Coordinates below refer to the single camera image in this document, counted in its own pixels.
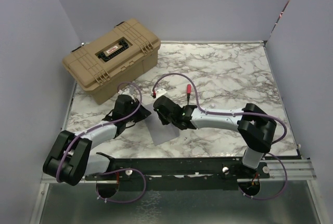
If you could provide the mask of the grey envelope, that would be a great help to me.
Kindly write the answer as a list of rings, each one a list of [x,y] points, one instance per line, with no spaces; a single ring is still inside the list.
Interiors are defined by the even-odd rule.
[[[145,119],[145,124],[148,128],[154,146],[161,145],[179,137],[179,129],[172,124],[163,125],[158,117],[158,114],[153,110],[152,104],[145,105],[144,107],[151,112],[151,115]]]

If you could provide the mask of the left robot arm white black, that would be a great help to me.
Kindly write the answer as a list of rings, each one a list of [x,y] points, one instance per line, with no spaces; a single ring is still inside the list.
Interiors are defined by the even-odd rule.
[[[61,131],[44,164],[43,173],[53,177],[57,182],[71,186],[88,175],[98,174],[107,180],[113,177],[115,167],[110,162],[112,157],[91,150],[100,144],[115,139],[129,122],[137,123],[151,115],[138,99],[129,95],[119,95],[112,109],[102,121],[84,130],[73,133]]]

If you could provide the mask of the aluminium extrusion frame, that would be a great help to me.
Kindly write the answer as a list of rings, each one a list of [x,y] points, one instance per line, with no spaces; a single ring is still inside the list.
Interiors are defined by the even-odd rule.
[[[285,172],[279,161],[267,160],[266,163],[270,169],[270,180],[285,180]],[[316,179],[314,167],[309,159],[282,160],[282,163],[285,166],[288,181],[305,181]]]

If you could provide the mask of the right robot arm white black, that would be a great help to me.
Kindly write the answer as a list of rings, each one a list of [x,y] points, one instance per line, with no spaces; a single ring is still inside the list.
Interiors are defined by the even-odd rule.
[[[196,105],[181,107],[161,96],[153,103],[153,109],[163,125],[171,123],[180,130],[214,128],[238,132],[247,144],[239,164],[239,172],[246,178],[257,173],[261,159],[271,149],[277,126],[276,120],[252,103],[241,109],[209,113]]]

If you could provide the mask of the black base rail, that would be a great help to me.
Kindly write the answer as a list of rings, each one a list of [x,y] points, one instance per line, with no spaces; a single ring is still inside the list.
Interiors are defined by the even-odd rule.
[[[184,191],[237,190],[238,182],[253,178],[268,179],[267,164],[261,161],[257,169],[242,165],[240,157],[205,158],[113,158],[107,174],[87,176],[102,189],[120,191]]]

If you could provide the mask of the red handled screwdriver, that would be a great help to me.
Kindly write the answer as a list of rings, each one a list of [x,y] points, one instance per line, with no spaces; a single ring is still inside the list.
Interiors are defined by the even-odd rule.
[[[191,88],[192,88],[191,84],[187,84],[186,87],[187,105],[189,104],[190,101]]]

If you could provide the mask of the tan plastic tool case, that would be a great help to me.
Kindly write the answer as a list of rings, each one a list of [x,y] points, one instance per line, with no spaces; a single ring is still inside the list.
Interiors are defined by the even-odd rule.
[[[160,46],[153,32],[130,19],[72,50],[62,64],[81,89],[101,105],[123,88],[124,82],[132,82],[155,67]]]

